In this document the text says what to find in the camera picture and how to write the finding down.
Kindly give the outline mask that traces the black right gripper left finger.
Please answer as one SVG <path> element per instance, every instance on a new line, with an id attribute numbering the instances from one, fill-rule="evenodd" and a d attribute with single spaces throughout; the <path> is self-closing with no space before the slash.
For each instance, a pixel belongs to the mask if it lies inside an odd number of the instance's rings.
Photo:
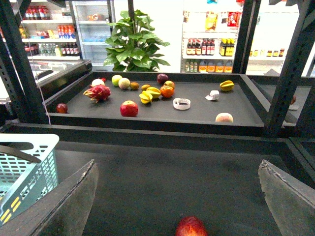
<path id="1" fill-rule="evenodd" d="M 98 167 L 91 160 L 30 208 L 5 223 L 2 236 L 80 236 L 94 203 Z"/>

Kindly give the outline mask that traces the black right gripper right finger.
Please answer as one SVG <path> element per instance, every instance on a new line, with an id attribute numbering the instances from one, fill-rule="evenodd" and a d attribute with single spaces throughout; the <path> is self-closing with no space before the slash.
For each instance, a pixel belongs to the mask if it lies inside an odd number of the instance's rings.
<path id="1" fill-rule="evenodd" d="M 315 190 L 262 160 L 258 176 L 267 206 L 283 236 L 315 234 Z"/>

